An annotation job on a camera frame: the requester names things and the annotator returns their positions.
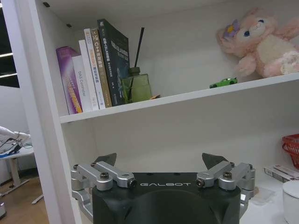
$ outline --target dark green book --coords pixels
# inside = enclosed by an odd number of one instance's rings
[[[130,68],[128,38],[105,19],[98,20],[98,26],[112,105],[122,105],[121,79],[129,76]]]

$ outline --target white container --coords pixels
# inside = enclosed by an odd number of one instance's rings
[[[285,220],[288,224],[299,223],[299,181],[283,184]]]

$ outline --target floor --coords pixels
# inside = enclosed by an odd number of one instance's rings
[[[11,183],[0,187],[5,192]],[[35,177],[10,194],[1,198],[5,203],[7,215],[1,224],[49,224],[44,200],[37,204],[31,202],[42,194],[39,178]]]

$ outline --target glass bottle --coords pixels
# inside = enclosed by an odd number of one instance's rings
[[[129,77],[121,80],[126,104],[148,100],[152,97],[148,74],[140,75],[140,68],[129,69]]]

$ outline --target metal gripper linkage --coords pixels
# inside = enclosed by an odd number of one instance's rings
[[[72,197],[78,200],[80,209],[91,221],[93,208],[85,189],[96,186],[100,191],[109,190],[113,187],[113,181],[121,188],[130,188],[136,183],[132,173],[123,172],[104,161],[75,165],[71,171]]]
[[[218,185],[223,190],[241,190],[240,218],[247,210],[249,199],[254,196],[256,170],[251,164],[240,163],[237,167],[234,163],[222,161],[205,172],[197,173],[197,186],[208,188],[214,186],[218,179]]]

